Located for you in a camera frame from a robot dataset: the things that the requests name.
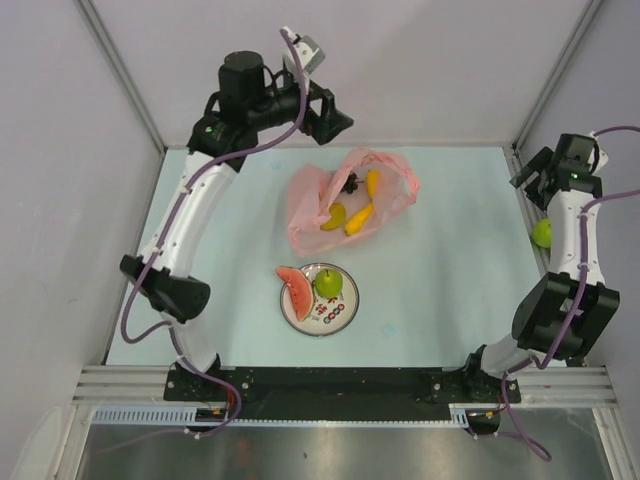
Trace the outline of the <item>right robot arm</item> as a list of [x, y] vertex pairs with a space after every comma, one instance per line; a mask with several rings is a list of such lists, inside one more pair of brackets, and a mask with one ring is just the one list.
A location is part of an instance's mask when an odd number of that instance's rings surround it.
[[595, 135], [565, 133], [512, 177], [550, 222], [549, 265], [518, 305], [510, 333], [469, 355], [461, 376], [469, 399], [493, 399], [503, 379], [530, 364], [583, 359], [618, 310], [620, 295], [607, 288], [598, 261], [604, 159]]

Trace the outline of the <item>yellow fake starfruit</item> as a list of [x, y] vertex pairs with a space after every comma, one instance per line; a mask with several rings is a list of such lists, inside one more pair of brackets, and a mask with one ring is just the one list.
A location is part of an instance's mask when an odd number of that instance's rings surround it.
[[330, 218], [320, 226], [323, 231], [332, 231], [341, 228], [345, 224], [347, 212], [342, 203], [334, 202], [329, 207], [328, 212]]

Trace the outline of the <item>green fake guava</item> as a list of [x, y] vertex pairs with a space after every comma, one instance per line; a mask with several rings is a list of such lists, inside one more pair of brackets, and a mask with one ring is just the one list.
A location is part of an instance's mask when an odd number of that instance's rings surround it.
[[539, 220], [533, 227], [531, 238], [535, 245], [550, 249], [552, 245], [552, 226], [549, 218]]

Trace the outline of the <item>pink plastic bag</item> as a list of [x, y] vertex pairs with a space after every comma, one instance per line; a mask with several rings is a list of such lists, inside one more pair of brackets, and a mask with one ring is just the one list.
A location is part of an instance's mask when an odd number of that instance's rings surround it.
[[[365, 178], [369, 170], [381, 176], [373, 202], [367, 194]], [[351, 195], [341, 191], [348, 175], [355, 172], [359, 188]], [[361, 241], [379, 231], [417, 201], [421, 183], [406, 157], [399, 153], [383, 152], [360, 147], [349, 151], [334, 170], [324, 170], [307, 164], [291, 177], [286, 196], [286, 236], [293, 252], [311, 256]], [[332, 231], [320, 226], [329, 218], [334, 202], [346, 208], [346, 222], [367, 204], [374, 212], [361, 231], [347, 236], [344, 225]]]

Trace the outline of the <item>yellow fake banana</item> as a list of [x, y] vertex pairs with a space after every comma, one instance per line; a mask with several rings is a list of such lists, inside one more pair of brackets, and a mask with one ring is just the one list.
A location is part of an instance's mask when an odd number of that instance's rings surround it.
[[351, 216], [344, 225], [345, 234], [347, 236], [353, 236], [359, 233], [373, 212], [374, 205], [372, 203], [369, 203], [360, 211]]

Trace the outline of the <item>green fake pear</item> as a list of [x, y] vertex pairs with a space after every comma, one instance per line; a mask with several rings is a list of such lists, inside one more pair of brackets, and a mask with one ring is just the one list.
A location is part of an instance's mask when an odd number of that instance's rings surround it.
[[338, 270], [324, 268], [317, 272], [314, 285], [319, 296], [337, 297], [343, 288], [343, 276]]

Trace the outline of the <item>red watermelon slice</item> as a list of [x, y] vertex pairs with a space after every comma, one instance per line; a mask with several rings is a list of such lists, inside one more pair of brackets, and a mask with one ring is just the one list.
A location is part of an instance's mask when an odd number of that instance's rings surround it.
[[296, 320], [304, 321], [311, 314], [315, 300], [311, 283], [299, 269], [281, 266], [275, 271], [289, 292]]

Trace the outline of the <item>round printed plate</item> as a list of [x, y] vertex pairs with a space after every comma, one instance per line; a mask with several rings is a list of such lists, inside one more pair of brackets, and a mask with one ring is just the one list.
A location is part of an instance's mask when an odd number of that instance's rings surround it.
[[[323, 298], [318, 295], [314, 279], [321, 269], [338, 270], [343, 276], [343, 288], [337, 297]], [[329, 263], [312, 263], [300, 268], [312, 285], [315, 300], [311, 314], [302, 322], [296, 320], [290, 295], [283, 281], [280, 293], [280, 308], [287, 323], [296, 331], [312, 337], [334, 335], [351, 324], [360, 304], [360, 294], [353, 277], [344, 269]]]

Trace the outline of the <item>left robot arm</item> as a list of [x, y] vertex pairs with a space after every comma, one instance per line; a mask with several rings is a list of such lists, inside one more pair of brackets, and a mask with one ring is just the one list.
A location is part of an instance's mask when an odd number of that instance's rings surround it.
[[186, 387], [197, 398], [214, 397], [221, 376], [219, 355], [197, 329], [197, 317], [211, 294], [192, 276], [197, 248], [211, 215], [246, 158], [263, 151], [259, 133], [287, 125], [325, 145], [353, 121], [335, 106], [333, 93], [310, 78], [324, 52], [306, 43], [283, 57], [272, 72], [260, 54], [228, 54], [218, 71], [219, 88], [194, 124], [180, 182], [151, 240], [136, 255], [125, 255], [120, 271], [132, 285], [120, 333], [136, 344], [166, 327], [179, 364], [190, 370]]

